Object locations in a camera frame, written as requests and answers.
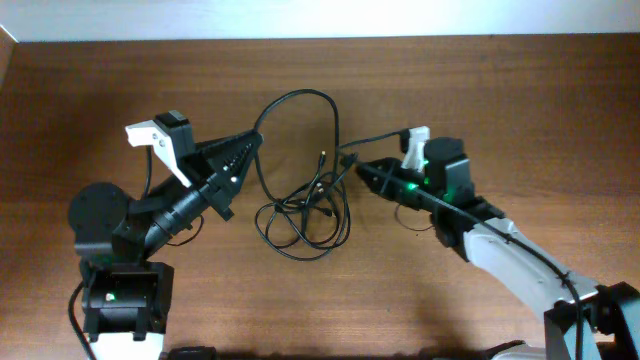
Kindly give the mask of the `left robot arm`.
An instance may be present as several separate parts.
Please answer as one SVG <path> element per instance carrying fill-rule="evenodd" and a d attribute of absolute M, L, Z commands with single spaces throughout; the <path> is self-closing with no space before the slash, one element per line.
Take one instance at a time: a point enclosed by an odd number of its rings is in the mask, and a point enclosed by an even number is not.
<path fill-rule="evenodd" d="M 174 269 L 151 256 L 207 209 L 223 220 L 233 212 L 263 137 L 255 130 L 200 142 L 174 175 L 134 199 L 117 185 L 92 183 L 73 198 L 68 221 L 75 233 L 85 315 L 81 339 L 90 359 L 158 359 L 171 307 Z"/>

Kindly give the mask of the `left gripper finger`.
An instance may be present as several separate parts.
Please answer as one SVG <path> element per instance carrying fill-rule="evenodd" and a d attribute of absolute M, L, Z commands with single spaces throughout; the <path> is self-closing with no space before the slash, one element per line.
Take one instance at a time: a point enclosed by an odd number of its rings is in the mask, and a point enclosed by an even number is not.
<path fill-rule="evenodd" d="M 263 136 L 249 130 L 236 135 L 197 144 L 197 153 L 205 159 L 236 160 L 246 158 L 263 143 Z"/>
<path fill-rule="evenodd" d="M 229 198 L 240 192 L 258 149 L 246 158 L 236 160 L 205 159 L 213 169 L 214 183 L 223 188 Z"/>

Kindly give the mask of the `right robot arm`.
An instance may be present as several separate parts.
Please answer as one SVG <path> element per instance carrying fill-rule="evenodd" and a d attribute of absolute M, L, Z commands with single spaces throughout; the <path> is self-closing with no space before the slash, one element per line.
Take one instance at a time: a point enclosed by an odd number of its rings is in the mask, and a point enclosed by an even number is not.
<path fill-rule="evenodd" d="M 603 285 L 572 271 L 527 239 L 504 212 L 476 195 L 461 140 L 440 137 L 413 146 L 417 164 L 382 158 L 361 162 L 370 191 L 425 210 L 444 247 L 487 272 L 544 324 L 541 347 L 515 340 L 481 353 L 483 359 L 636 359 L 639 292 L 626 282 Z"/>

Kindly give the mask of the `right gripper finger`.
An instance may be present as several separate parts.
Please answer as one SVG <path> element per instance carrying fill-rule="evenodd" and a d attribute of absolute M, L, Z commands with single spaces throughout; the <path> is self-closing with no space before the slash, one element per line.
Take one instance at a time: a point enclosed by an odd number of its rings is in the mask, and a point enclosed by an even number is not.
<path fill-rule="evenodd" d="M 375 174 L 363 167 L 358 167 L 356 169 L 356 174 L 373 194 L 385 200 L 395 199 L 396 188 L 388 177 Z"/>
<path fill-rule="evenodd" d="M 397 158 L 386 157 L 369 162 L 361 162 L 356 167 L 358 175 L 376 175 L 378 172 L 388 173 L 394 172 L 400 166 L 400 160 Z"/>

